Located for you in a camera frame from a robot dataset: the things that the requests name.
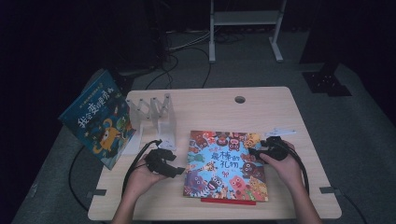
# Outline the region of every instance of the wooden table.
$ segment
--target wooden table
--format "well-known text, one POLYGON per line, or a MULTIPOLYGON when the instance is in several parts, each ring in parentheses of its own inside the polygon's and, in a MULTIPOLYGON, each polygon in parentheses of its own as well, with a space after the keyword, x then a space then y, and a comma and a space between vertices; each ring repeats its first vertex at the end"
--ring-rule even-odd
MULTIPOLYGON (((191 130, 268 133, 275 127, 295 130, 282 136, 294 144, 309 176, 310 197, 323 219, 339 218, 340 206, 334 194, 322 194, 319 188, 330 183, 305 128, 291 92, 286 87, 131 91, 133 102, 151 97, 163 98, 169 92, 177 118, 177 158, 169 164, 185 167, 191 130), (246 99, 238 104, 235 97, 246 99)), ((142 134, 140 148, 156 139, 149 126, 142 134)), ((112 171, 104 167, 97 188, 105 196, 94 196, 88 216, 92 220, 110 220, 120 202, 121 187, 134 155, 122 155, 112 171)), ((182 196, 184 174, 167 178, 153 186, 137 202, 135 220, 221 220, 295 218, 290 193, 276 171, 265 165, 268 203, 238 205, 201 203, 182 196)))

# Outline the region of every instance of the cartoon illustration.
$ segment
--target cartoon illustration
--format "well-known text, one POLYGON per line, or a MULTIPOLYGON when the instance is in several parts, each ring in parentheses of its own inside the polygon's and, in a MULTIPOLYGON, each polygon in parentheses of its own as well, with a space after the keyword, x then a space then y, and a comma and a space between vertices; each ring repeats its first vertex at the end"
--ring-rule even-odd
POLYGON ((259 179, 251 176, 249 180, 249 185, 251 186, 253 192, 258 194, 256 195, 256 197, 268 200, 267 186, 265 185, 265 183, 262 183, 259 181, 259 179))
POLYGON ((216 132, 216 137, 218 138, 218 140, 216 141, 216 143, 220 146, 220 147, 225 147, 228 145, 228 136, 230 136, 230 133, 225 133, 225 132, 216 132))
POLYGON ((239 151, 239 138, 231 138, 228 144, 229 150, 239 151))
POLYGON ((245 180, 241 176, 235 175, 230 179, 230 184, 237 200, 245 200, 248 197, 246 189, 249 189, 250 186, 245 183, 245 180))
POLYGON ((183 195, 267 201, 266 188, 262 185, 265 180, 263 166, 244 147, 248 139, 252 143, 260 142, 259 136, 255 133, 191 131, 183 195), (202 148, 197 146, 198 142, 202 143, 202 148))
POLYGON ((256 146, 260 142, 260 135, 257 133, 248 133, 247 140, 244 142, 245 148, 250 148, 256 146))
POLYGON ((107 152, 111 152, 113 148, 117 150, 118 141, 121 138, 121 133, 119 130, 112 127, 113 121, 111 119, 105 119, 103 124, 106 126, 106 128, 103 132, 102 138, 99 141, 101 147, 97 148, 97 146, 94 146, 92 149, 96 154, 101 153, 102 150, 106 150, 107 152))
POLYGON ((184 186, 190 188, 189 195, 194 195, 206 188, 206 182, 200 175, 198 175, 198 171, 190 171, 186 175, 184 186))
POLYGON ((197 171, 209 171, 209 172, 216 172, 217 167, 215 167, 215 162, 210 161, 207 164, 205 164, 203 167, 198 169, 197 171))
POLYGON ((250 154, 245 154, 245 153, 242 153, 241 154, 241 159, 242 159, 242 161, 244 161, 244 162, 250 162, 250 161, 256 161, 256 157, 255 156, 253 156, 253 155, 250 155, 250 154))
POLYGON ((187 161, 192 162, 192 161, 202 161, 205 162, 205 157, 203 154, 196 154, 196 155, 191 155, 190 153, 187 154, 187 161))
POLYGON ((245 162, 244 166, 241 168, 244 178, 250 178, 251 176, 265 182, 264 167, 257 166, 252 162, 245 162))
POLYGON ((205 132, 202 132, 202 131, 192 131, 191 132, 191 140, 193 141, 193 144, 196 147, 198 147, 199 149, 203 149, 209 145, 207 143, 207 140, 203 137, 204 133, 205 132))

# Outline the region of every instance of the book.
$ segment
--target book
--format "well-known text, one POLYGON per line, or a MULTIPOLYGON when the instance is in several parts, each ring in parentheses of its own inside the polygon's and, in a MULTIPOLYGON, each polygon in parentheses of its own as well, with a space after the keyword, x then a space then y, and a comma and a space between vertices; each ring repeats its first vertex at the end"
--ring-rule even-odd
POLYGON ((257 133, 191 131, 183 196, 267 202, 264 166, 249 155, 257 133))
POLYGON ((111 170, 134 135, 129 106, 107 70, 62 113, 59 120, 111 170))

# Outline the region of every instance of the children's book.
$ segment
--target children's book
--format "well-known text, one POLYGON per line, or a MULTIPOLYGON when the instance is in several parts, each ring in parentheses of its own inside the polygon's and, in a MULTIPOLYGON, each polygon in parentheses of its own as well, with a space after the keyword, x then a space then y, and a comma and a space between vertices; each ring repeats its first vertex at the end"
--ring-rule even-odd
POLYGON ((267 202, 263 164, 249 155, 257 133, 191 131, 183 196, 267 202))
POLYGON ((111 170, 134 135, 134 129, 124 96, 110 73, 100 72, 59 120, 111 170))

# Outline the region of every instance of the metal stand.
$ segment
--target metal stand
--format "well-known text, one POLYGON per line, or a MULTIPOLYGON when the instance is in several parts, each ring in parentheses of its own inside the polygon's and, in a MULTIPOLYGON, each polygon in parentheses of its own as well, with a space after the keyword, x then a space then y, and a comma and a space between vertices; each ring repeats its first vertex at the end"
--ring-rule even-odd
POLYGON ((225 11, 215 12, 214 0, 210 1, 210 40, 209 40, 209 61, 216 61, 215 51, 215 26, 216 25, 260 25, 275 24, 274 36, 270 37, 270 44, 276 56, 276 61, 283 62, 283 57, 277 46, 277 37, 280 25, 283 20, 287 0, 282 0, 280 10, 268 11, 225 11))

